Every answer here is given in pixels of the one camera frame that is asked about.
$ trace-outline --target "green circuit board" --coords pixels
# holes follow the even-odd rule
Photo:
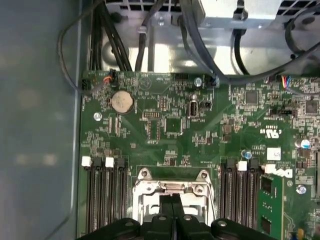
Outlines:
[[[83,74],[86,88],[102,81],[102,89],[82,98],[80,161],[90,157],[103,168],[112,158],[126,170],[79,168],[78,236],[131,217],[132,187],[148,168],[153,178],[169,180],[193,180],[205,169],[218,216],[276,239],[299,229],[311,239],[320,222],[318,97],[294,96],[278,78],[230,86],[204,74]],[[291,87],[317,92],[319,80],[293,77]],[[241,170],[240,162],[248,167]]]

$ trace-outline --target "wire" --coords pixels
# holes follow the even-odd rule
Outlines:
[[[233,45],[233,51],[234,51],[234,57],[236,64],[238,65],[239,69],[244,75],[250,75],[248,70],[246,69],[244,62],[242,61],[241,55],[240,55],[240,42],[241,37],[246,33],[245,29],[234,29],[232,31],[232,34],[234,35],[234,45]]]
[[[94,63],[95,63],[95,70],[102,70],[102,26],[101,26],[101,18],[99,14],[99,10],[96,9],[94,10],[94,18],[96,18],[96,26],[95,26],[95,58],[94,58]]]
[[[116,41],[114,39],[113,33],[112,33],[111,29],[109,28],[108,18],[106,16],[107,16],[107,14],[105,13],[104,9],[101,8],[100,9],[101,23],[102,23],[104,31],[109,39],[109,43],[111,45],[111,49],[114,54],[116,63],[118,65],[120,71],[126,71],[127,69],[125,66],[125,60],[124,60],[122,54],[120,53],[120,50],[119,50],[119,48],[116,44]]]
[[[296,15],[289,23],[288,25],[286,26],[285,28],[285,32],[284,32],[284,38],[285,38],[285,42],[287,44],[287,46],[289,47],[289,49],[294,53],[294,54],[297,54],[297,55],[300,55],[302,53],[305,52],[305,50],[301,49],[297,43],[294,41],[294,38],[292,36],[292,30],[294,29],[294,26],[295,26],[295,22],[296,20],[303,16],[303,15],[306,15],[306,14],[310,14],[310,13],[313,13],[313,12],[317,12],[318,10],[320,9],[320,4],[318,3],[317,5],[313,6],[313,7],[310,7],[302,12],[300,12],[298,15]],[[317,63],[317,65],[320,67],[320,59],[315,56],[315,55],[309,55],[308,56],[308,59],[314,61]]]
[[[306,92],[294,90],[291,87],[289,87],[289,84],[290,84],[291,80],[293,79],[292,76],[289,76],[288,78],[285,76],[281,76],[281,79],[282,79],[283,88],[292,94],[295,94],[297,96],[320,96],[320,92],[306,93]]]
[[[199,30],[198,30],[198,27],[197,27],[195,16],[193,14],[191,1],[190,0],[180,1],[180,6],[181,6],[181,10],[182,10],[182,15],[183,15],[185,27],[186,27],[187,31],[189,32],[189,35],[193,41],[193,44],[194,44],[199,56],[201,57],[203,62],[210,69],[213,70],[213,72],[217,75],[219,80],[225,84],[243,85],[243,84],[248,84],[248,83],[254,83],[254,82],[263,80],[269,76],[276,75],[280,72],[283,72],[285,69],[287,69],[297,63],[300,63],[309,54],[313,53],[315,50],[317,50],[320,47],[320,42],[318,42],[316,45],[314,45],[309,50],[307,50],[306,52],[299,55],[297,58],[295,58],[295,59],[293,59],[293,60],[291,60],[281,66],[278,66],[276,68],[273,68],[271,70],[268,70],[266,72],[263,72],[263,73],[260,73],[257,75],[250,75],[250,76],[246,76],[246,77],[236,77],[236,78],[227,77],[219,69],[219,67],[216,65],[216,63],[212,59],[210,53],[208,52],[208,49],[206,48],[206,46],[202,40],[202,37],[201,37]]]
[[[57,41],[57,54],[59,59],[60,68],[62,70],[62,73],[64,75],[65,80],[68,82],[68,84],[79,94],[82,95],[91,95],[92,93],[98,91],[104,86],[104,82],[98,83],[96,86],[94,86],[91,90],[82,90],[80,87],[78,87],[74,81],[71,79],[66,63],[64,60],[64,54],[63,54],[63,42],[64,42],[64,36],[68,32],[68,30],[75,25],[77,22],[79,22],[81,19],[88,16],[100,3],[102,3],[104,0],[97,0],[95,3],[93,3],[90,7],[85,9],[78,17],[76,17],[72,22],[70,22],[64,29],[61,30],[58,36]]]
[[[148,23],[150,22],[153,15],[155,15],[161,7],[165,4],[166,0],[157,0],[155,4],[152,5],[150,11],[146,14],[141,26],[146,27],[146,32],[148,32]],[[144,59],[145,48],[147,41],[147,33],[139,34],[139,43],[138,43],[138,55],[135,61],[134,71],[140,72],[142,68],[142,61]]]
[[[102,6],[102,12],[103,12],[103,16],[104,16],[104,19],[105,19],[105,26],[110,29],[110,32],[113,35],[114,42],[115,42],[116,46],[118,47],[119,52],[120,52],[120,54],[122,56],[121,59],[123,60],[123,64],[125,66],[125,69],[128,72],[132,72],[132,67],[130,65],[130,61],[129,61],[129,58],[128,58],[128,54],[127,54],[126,48],[125,48],[124,43],[122,42],[122,40],[121,40],[121,38],[119,36],[119,33],[118,33],[115,25],[113,24],[113,20],[111,18],[109,10],[108,10],[108,8],[107,8],[107,6],[105,4],[103,4],[103,6]]]
[[[183,47],[186,51],[186,53],[189,55],[189,57],[191,58],[192,61],[195,62],[195,64],[197,66],[199,66],[200,68],[202,68],[206,73],[209,73],[210,76],[212,76],[213,78],[216,77],[215,74],[213,74],[213,72],[211,71],[211,69],[205,65],[203,63],[203,61],[201,59],[199,59],[199,57],[191,50],[188,41],[187,41],[187,36],[188,36],[188,32],[187,29],[185,27],[184,21],[182,19],[182,16],[179,16],[177,19],[177,23],[180,27],[180,31],[181,31],[181,35],[182,35],[182,42],[183,42]]]

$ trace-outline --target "metal socket bracket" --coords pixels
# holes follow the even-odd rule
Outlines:
[[[160,196],[172,194],[180,194],[185,214],[203,218],[208,226],[217,219],[214,188],[206,170],[194,181],[171,181],[153,179],[147,168],[139,171],[133,187],[132,218],[142,224],[145,217],[159,213]]]

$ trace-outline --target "ram slot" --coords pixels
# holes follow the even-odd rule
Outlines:
[[[100,195],[100,210],[99,210],[100,217],[99,217],[99,223],[98,223],[99,228],[108,224],[108,221],[107,221],[108,179],[107,177],[108,177],[107,169],[104,168],[101,172],[101,178],[100,178],[101,195]]]
[[[86,187],[86,233],[91,232],[91,214],[92,214],[92,206],[91,206],[91,175],[92,171],[87,171],[87,187]]]
[[[226,185],[227,185],[227,173],[225,169],[221,168],[221,179],[219,187],[219,217],[226,218]]]
[[[226,173],[226,211],[225,217],[229,220],[235,219],[235,198],[236,198],[236,172],[228,169]]]
[[[116,211],[116,203],[117,203],[117,175],[118,171],[111,169],[110,170],[110,181],[109,181],[109,199],[108,199],[108,219],[109,224],[113,223],[116,220],[115,213]]]
[[[257,201],[258,201],[258,187],[260,176],[259,172],[250,170],[247,173],[247,194],[246,194],[246,223],[249,228],[256,229],[257,227]]]
[[[238,171],[236,180],[236,204],[235,222],[244,224],[246,222],[246,193],[247,193],[247,173]]]
[[[86,225],[87,225],[87,233],[91,233],[97,229],[98,219],[97,219],[97,212],[98,212],[98,204],[97,200],[99,191],[97,191],[97,185],[99,184],[99,171],[92,168],[88,172],[87,176],[87,214],[86,214]]]
[[[118,219],[125,218],[127,215],[127,169],[120,168],[119,170],[119,198],[120,206]]]

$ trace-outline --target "ventilation grille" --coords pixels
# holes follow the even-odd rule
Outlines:
[[[110,3],[120,3],[120,9],[129,11],[149,11],[156,0],[109,0]],[[181,12],[179,0],[167,0],[160,12]],[[284,0],[277,12],[280,16],[294,16],[302,9],[308,9],[317,4],[316,0]]]
[[[302,9],[308,9],[317,4],[315,0],[284,0],[277,12],[277,15],[282,16],[294,16]]]
[[[121,4],[120,9],[130,11],[149,11],[156,0],[127,0],[128,4]],[[111,0],[113,3],[125,3],[125,0]],[[181,8],[178,4],[179,0],[166,0],[161,7],[160,12],[176,12],[180,13]]]

